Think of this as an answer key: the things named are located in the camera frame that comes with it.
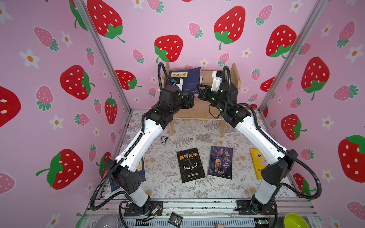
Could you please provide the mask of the dark old man book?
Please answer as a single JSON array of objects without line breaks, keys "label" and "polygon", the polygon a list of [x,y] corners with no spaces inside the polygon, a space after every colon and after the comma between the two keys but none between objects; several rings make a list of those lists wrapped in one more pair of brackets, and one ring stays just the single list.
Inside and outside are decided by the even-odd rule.
[{"label": "dark old man book", "polygon": [[209,158],[208,175],[232,179],[233,149],[212,146]]}]

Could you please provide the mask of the black antler cover book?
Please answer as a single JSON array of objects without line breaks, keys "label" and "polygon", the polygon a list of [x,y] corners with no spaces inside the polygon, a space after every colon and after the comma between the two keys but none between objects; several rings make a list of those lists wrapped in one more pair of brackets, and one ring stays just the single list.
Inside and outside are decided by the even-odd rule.
[{"label": "black antler cover book", "polygon": [[205,171],[203,169],[198,148],[179,151],[176,154],[182,183],[205,178]]}]

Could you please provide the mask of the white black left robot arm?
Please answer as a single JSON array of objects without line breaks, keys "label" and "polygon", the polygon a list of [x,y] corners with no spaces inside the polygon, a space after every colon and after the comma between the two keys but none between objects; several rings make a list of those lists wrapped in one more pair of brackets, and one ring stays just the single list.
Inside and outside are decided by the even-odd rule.
[{"label": "white black left robot arm", "polygon": [[142,157],[174,115],[181,109],[194,107],[194,94],[185,94],[176,85],[166,85],[149,111],[142,115],[141,130],[131,143],[114,159],[106,162],[106,178],[124,190],[130,202],[142,208],[149,196],[140,186],[142,177],[136,170]]}]

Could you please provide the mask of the navy book behind left arm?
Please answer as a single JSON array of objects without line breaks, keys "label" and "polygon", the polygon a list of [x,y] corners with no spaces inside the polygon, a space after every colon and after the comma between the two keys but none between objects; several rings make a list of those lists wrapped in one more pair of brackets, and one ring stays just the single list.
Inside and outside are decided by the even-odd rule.
[{"label": "navy book behind left arm", "polygon": [[112,172],[109,182],[112,192],[123,189],[127,193],[134,193],[145,181],[144,160],[141,159],[134,172],[130,171],[128,166],[119,165]]}]

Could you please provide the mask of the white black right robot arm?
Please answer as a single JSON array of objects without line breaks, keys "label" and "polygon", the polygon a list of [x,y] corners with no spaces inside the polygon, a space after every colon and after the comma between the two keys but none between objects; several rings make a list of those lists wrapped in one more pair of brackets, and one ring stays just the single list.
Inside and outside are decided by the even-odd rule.
[{"label": "white black right robot arm", "polygon": [[199,92],[200,100],[207,101],[210,106],[217,108],[220,116],[245,135],[265,157],[268,165],[260,172],[262,180],[252,197],[250,207],[255,214],[262,214],[271,208],[271,201],[279,190],[281,180],[288,175],[294,165],[294,160],[290,156],[297,157],[297,153],[292,150],[289,155],[285,155],[286,148],[275,145],[274,139],[258,125],[255,112],[247,110],[252,109],[250,105],[238,105],[231,102],[228,97],[230,89],[227,82],[223,82],[217,91],[212,91],[211,87],[205,85],[204,89],[199,89]]}]

